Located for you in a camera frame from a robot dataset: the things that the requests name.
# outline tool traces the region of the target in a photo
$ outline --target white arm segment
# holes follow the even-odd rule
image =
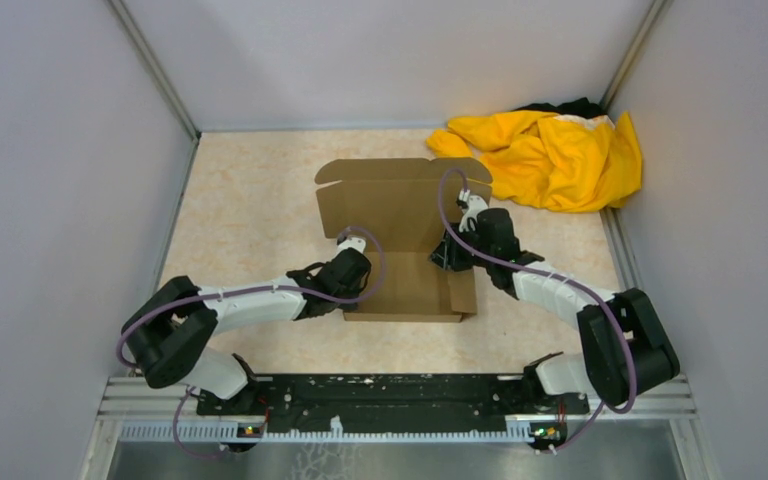
[[[587,378],[584,355],[580,353],[558,355],[544,361],[537,366],[537,378],[549,395],[574,392],[596,395]]]
[[[181,383],[207,390],[227,400],[239,393],[249,383],[249,378],[236,358],[205,347],[196,366],[181,379]]]
[[[220,298],[204,302],[207,308],[216,312],[216,318],[219,321],[213,334],[219,335],[220,333],[255,323],[295,320],[304,308],[306,300],[299,292],[277,290],[276,288],[279,285],[299,286],[295,280],[287,276],[281,276],[269,282],[252,283],[251,285],[239,287],[202,287],[199,291],[200,295],[209,295],[211,293],[224,294],[224,292],[249,287],[273,287],[273,290],[266,292],[250,293],[239,297]]]
[[[546,272],[558,272],[546,262],[529,263],[528,268]],[[564,277],[568,273],[558,272]],[[544,309],[559,316],[572,328],[578,330],[578,312],[587,305],[595,305],[590,295],[568,285],[558,278],[547,278],[534,273],[516,272],[513,275],[514,288],[517,298],[522,302],[536,303]],[[610,290],[590,287],[602,300],[608,301],[614,294]]]

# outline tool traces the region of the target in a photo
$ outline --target metal corner post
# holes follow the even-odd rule
[[[151,76],[155,87],[157,87],[157,90],[163,97],[166,105],[169,106],[172,114],[175,115],[175,118],[178,119],[178,122],[181,124],[181,128],[187,132],[187,135],[189,135],[193,141],[197,141],[201,136],[201,132],[193,123],[190,114],[187,112],[186,107],[184,107],[184,103],[178,96],[178,92],[175,91],[175,87],[172,85],[172,82],[169,80],[169,77],[163,70],[163,67],[160,64],[160,61],[157,59],[157,56],[154,54],[151,45],[149,45],[148,41],[140,31],[137,22],[131,15],[131,11],[128,9],[128,6],[125,5],[124,0],[104,0],[104,2],[108,5],[108,7],[110,7],[111,13],[114,17],[116,17],[116,20],[118,20],[119,25],[125,32],[125,35],[128,36],[128,39],[131,41],[131,45],[134,47],[134,53],[136,53],[137,57],[140,59],[140,62]]]

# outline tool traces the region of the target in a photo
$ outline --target wire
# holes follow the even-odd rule
[[[195,391],[196,387],[187,387],[186,393],[184,393],[184,396],[181,397],[181,401],[178,402],[178,408],[175,409],[175,415],[172,416],[172,439],[175,441],[175,445],[178,445],[178,448],[181,449],[184,453],[187,455],[198,458],[199,460],[219,460],[222,458],[222,455],[224,452],[220,451],[219,453],[198,453],[190,450],[187,448],[183,442],[181,442],[181,437],[178,435],[178,420],[181,419],[181,410],[184,409],[184,404],[187,403],[187,399],[193,396],[193,392]]]
[[[443,222],[443,228],[446,229],[446,232],[449,233],[449,235],[455,240],[455,242],[457,242],[458,245],[466,249],[466,251],[468,251],[472,255],[478,258],[481,258],[485,261],[488,261],[490,263],[495,263],[496,265],[501,265],[503,267],[507,267],[513,270],[518,270],[521,272],[539,275],[541,277],[556,278],[562,282],[566,282],[567,284],[580,290],[581,292],[584,292],[585,294],[587,294],[589,297],[591,297],[593,300],[596,301],[596,303],[599,305],[599,308],[602,309],[602,311],[605,313],[605,316],[608,318],[608,323],[611,325],[611,328],[614,330],[614,333],[617,335],[617,338],[620,340],[619,342],[620,349],[622,350],[623,357],[625,358],[625,362],[626,362],[626,367],[628,368],[628,384],[629,384],[628,401],[626,401],[625,406],[623,406],[622,408],[616,408],[614,406],[607,405],[604,401],[600,402],[599,406],[596,407],[596,409],[593,411],[593,414],[590,416],[590,418],[587,419],[584,425],[582,425],[581,428],[576,430],[575,433],[572,434],[572,436],[570,436],[566,442],[556,447],[554,450],[543,450],[544,453],[556,453],[572,445],[581,436],[582,433],[587,431],[587,429],[589,429],[593,425],[594,420],[596,420],[596,417],[599,416],[600,413],[602,413],[602,410],[605,407],[608,407],[610,410],[616,413],[627,413],[634,406],[634,401],[637,398],[637,370],[634,367],[634,358],[631,356],[631,349],[628,346],[628,342],[626,342],[625,340],[625,335],[623,334],[622,327],[620,327],[620,324],[617,321],[617,317],[614,315],[614,312],[612,312],[611,308],[608,307],[608,304],[605,303],[604,300],[602,300],[602,297],[600,297],[599,294],[594,292],[587,285],[577,282],[576,280],[573,280],[572,278],[569,278],[565,275],[561,275],[557,272],[547,272],[544,270],[538,270],[536,268],[529,268],[524,265],[517,265],[515,263],[507,262],[505,260],[487,255],[485,253],[479,252],[475,248],[471,247],[468,243],[463,241],[463,239],[461,239],[461,237],[458,236],[457,232],[455,232],[455,230],[449,224],[448,220],[446,220],[446,208],[443,203],[443,190],[446,185],[446,180],[448,180],[449,176],[451,176],[453,173],[456,173],[461,177],[461,180],[463,183],[463,190],[469,190],[469,182],[467,180],[466,173],[464,173],[463,170],[461,170],[460,168],[450,168],[446,170],[446,172],[443,173],[443,177],[440,179],[439,186],[437,187],[437,210],[440,213],[440,220]]]
[[[125,365],[126,367],[137,368],[136,363],[125,358],[124,348],[125,348],[125,343],[128,341],[128,338],[131,335],[133,335],[133,333],[136,332],[138,328],[150,322],[158,315],[162,313],[166,313],[170,310],[174,310],[183,305],[189,305],[191,303],[206,302],[210,300],[219,300],[220,298],[224,299],[224,298],[231,298],[231,297],[239,297],[241,295],[248,295],[251,293],[271,292],[274,290],[306,293],[308,295],[313,295],[315,297],[328,300],[329,302],[340,303],[340,304],[360,303],[366,300],[367,298],[374,295],[375,292],[377,292],[378,289],[381,288],[381,285],[384,284],[384,277],[387,275],[387,263],[384,261],[384,251],[381,248],[381,243],[378,242],[378,239],[375,238],[375,236],[372,233],[370,233],[369,230],[363,227],[351,226],[351,227],[346,227],[342,232],[340,232],[339,236],[342,237],[352,231],[357,231],[362,235],[364,235],[366,238],[368,238],[373,243],[373,245],[375,245],[375,249],[378,251],[378,256],[381,258],[381,263],[379,268],[380,273],[378,274],[378,278],[375,280],[375,284],[372,287],[370,287],[370,289],[367,290],[366,293],[360,295],[359,297],[339,298],[339,297],[334,297],[322,292],[317,292],[316,290],[311,290],[309,288],[294,287],[291,285],[278,285],[278,286],[261,285],[257,287],[247,287],[247,288],[241,288],[238,290],[232,290],[229,292],[225,292],[224,294],[211,293],[208,295],[196,295],[193,297],[181,298],[155,308],[154,310],[146,313],[145,315],[137,319],[136,322],[132,323],[128,328],[126,328],[125,331],[122,332],[122,336],[119,337],[119,340],[116,341],[116,359],[119,360],[119,363],[121,363],[122,365]]]

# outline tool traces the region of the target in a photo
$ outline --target black cloth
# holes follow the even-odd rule
[[[578,100],[574,100],[572,102],[562,103],[557,107],[551,103],[530,103],[524,107],[516,108],[513,111],[518,110],[554,112],[559,115],[576,115],[584,118],[596,118],[608,114],[608,112],[603,110],[599,104],[591,102],[587,99],[587,97],[581,97]]]

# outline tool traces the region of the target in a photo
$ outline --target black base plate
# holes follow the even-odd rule
[[[269,431],[328,432],[339,416],[346,433],[504,431],[511,414],[586,414],[576,394],[526,401],[522,375],[259,375],[234,398],[204,392],[199,415],[263,415]]]

